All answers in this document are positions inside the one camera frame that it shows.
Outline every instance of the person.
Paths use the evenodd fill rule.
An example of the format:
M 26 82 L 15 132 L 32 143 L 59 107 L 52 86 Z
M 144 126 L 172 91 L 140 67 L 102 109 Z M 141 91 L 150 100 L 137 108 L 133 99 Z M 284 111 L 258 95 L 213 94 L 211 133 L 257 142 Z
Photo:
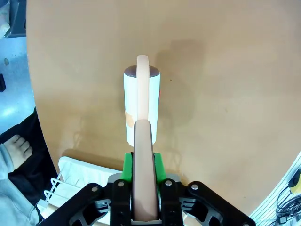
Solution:
M 42 221 L 35 206 L 56 177 L 34 108 L 33 114 L 0 135 L 0 225 Z

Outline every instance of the green gripper pad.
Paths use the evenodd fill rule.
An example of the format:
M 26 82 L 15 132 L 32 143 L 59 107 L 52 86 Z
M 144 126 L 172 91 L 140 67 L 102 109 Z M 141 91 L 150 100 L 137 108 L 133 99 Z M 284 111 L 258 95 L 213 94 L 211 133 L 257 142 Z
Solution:
M 163 180 L 166 179 L 166 174 L 165 174 L 161 154 L 155 153 L 154 155 L 155 155 L 155 169 L 156 169 L 157 184 L 160 184 Z
M 131 153 L 126 153 L 123 162 L 121 179 L 132 182 L 133 177 L 133 157 Z

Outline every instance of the plastic bag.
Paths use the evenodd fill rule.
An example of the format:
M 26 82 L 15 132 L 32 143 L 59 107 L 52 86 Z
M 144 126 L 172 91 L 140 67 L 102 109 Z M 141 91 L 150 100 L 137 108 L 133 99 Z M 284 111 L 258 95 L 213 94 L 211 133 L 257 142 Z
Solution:
M 7 4 L 0 8 L 0 39 L 6 34 L 9 30 L 9 8 L 10 3 L 8 1 Z

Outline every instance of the white dish rack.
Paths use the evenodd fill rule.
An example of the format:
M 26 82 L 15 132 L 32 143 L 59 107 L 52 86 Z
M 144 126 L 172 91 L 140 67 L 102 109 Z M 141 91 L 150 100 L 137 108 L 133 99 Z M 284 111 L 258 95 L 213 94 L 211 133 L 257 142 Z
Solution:
M 43 218 L 50 216 L 57 208 L 73 197 L 80 189 L 89 183 L 97 183 L 105 187 L 109 176 L 121 171 L 96 166 L 90 163 L 61 157 L 58 166 L 60 173 L 57 178 L 51 179 L 52 188 L 45 190 L 45 200 L 40 200 L 37 208 Z M 99 223 L 110 224 L 110 212 Z

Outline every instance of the white cylinder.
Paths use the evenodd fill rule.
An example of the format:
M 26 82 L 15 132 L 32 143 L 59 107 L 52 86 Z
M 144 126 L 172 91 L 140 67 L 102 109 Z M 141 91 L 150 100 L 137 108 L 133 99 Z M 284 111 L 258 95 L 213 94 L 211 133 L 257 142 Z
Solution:
M 127 142 L 134 146 L 134 123 L 137 121 L 137 65 L 128 67 L 123 74 L 125 113 L 127 127 Z M 151 124 L 152 143 L 157 139 L 158 104 L 160 91 L 160 72 L 150 66 L 150 89 L 149 89 L 149 122 Z

